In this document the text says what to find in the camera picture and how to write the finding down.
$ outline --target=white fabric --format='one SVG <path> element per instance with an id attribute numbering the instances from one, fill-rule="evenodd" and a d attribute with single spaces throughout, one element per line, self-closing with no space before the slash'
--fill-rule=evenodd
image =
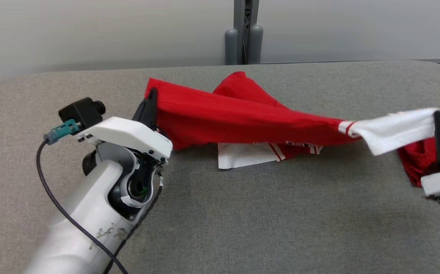
<path id="1" fill-rule="evenodd" d="M 350 137 L 362 137 L 375 156 L 398 149 L 413 142 L 433 137 L 435 126 L 433 114 L 437 108 L 399 112 L 376 119 L 343 121 L 339 132 Z M 218 168 L 229 169 L 280 161 L 285 157 L 280 149 L 269 144 L 218 144 Z M 312 149 L 320 154 L 320 149 Z"/>
<path id="2" fill-rule="evenodd" d="M 360 135 L 375 156 L 398 149 L 405 145 L 430 138 L 434 135 L 433 113 L 437 108 L 413 110 L 376 119 L 356 121 L 348 135 Z M 340 123 L 339 131 L 347 127 Z"/>
<path id="3" fill-rule="evenodd" d="M 269 144 L 218 144 L 218 168 L 250 166 L 277 161 L 278 158 Z"/>

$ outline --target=garment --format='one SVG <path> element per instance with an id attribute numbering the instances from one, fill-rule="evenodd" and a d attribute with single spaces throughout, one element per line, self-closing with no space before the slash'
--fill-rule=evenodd
<path id="1" fill-rule="evenodd" d="M 175 149 L 213 143 L 268 143 L 284 158 L 327 145 L 363 138 L 374 155 L 432 137 L 437 108 L 409 111 L 376 119 L 347 121 L 292 111 L 269 96 L 245 73 L 227 77 L 213 93 L 151 78 L 158 90 L 157 123 Z M 311 144 L 312 147 L 288 147 Z"/>
<path id="2" fill-rule="evenodd" d="M 235 72 L 225 78 L 213 94 L 248 100 L 280 109 L 288 109 L 271 97 L 257 83 L 248 78 L 245 72 Z M 322 146 L 312 144 L 288 143 L 219 143 L 218 168 L 228 169 L 269 161 L 282 161 L 298 154 L 320 154 Z"/>
<path id="3" fill-rule="evenodd" d="M 424 139 L 398 149 L 411 184 L 421 187 L 421 177 L 438 172 L 435 138 Z"/>

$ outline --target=white wall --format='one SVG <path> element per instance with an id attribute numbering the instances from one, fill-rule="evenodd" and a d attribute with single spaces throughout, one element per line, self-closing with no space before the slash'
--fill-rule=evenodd
<path id="1" fill-rule="evenodd" d="M 233 0 L 0 0 L 0 80 L 34 72 L 222 65 Z"/>
<path id="2" fill-rule="evenodd" d="M 440 59 L 440 0 L 260 0 L 261 63 Z"/>

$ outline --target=white stripe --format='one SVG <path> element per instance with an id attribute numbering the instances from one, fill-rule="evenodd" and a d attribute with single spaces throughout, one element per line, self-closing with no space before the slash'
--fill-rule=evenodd
<path id="1" fill-rule="evenodd" d="M 350 124 L 352 124 L 353 121 L 342 121 L 340 124 L 338 124 L 338 131 L 345 134 L 347 131 L 347 127 L 349 127 Z"/>
<path id="2" fill-rule="evenodd" d="M 280 161 L 286 159 L 286 156 L 284 156 L 284 153 L 282 153 L 281 149 L 279 148 L 279 146 L 277 146 L 277 144 L 271 144 L 271 145 L 272 145 L 272 147 L 274 147 L 274 150 L 279 155 Z"/>

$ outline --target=gray fabric surface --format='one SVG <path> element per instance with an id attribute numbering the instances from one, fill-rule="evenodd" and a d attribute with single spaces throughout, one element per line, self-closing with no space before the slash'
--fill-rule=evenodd
<path id="1" fill-rule="evenodd" d="M 286 106 L 345 119 L 440 107 L 440 65 L 347 62 L 40 73 L 0 82 L 0 274 L 20 272 L 54 206 L 35 170 L 57 111 L 91 97 L 130 118 L 149 77 L 213 91 L 244 70 Z M 44 149 L 59 200 L 84 178 L 92 147 Z M 440 209 L 410 185 L 395 152 L 363 142 L 234 170 L 215 145 L 176 151 L 166 186 L 119 259 L 130 273 L 440 273 Z"/>

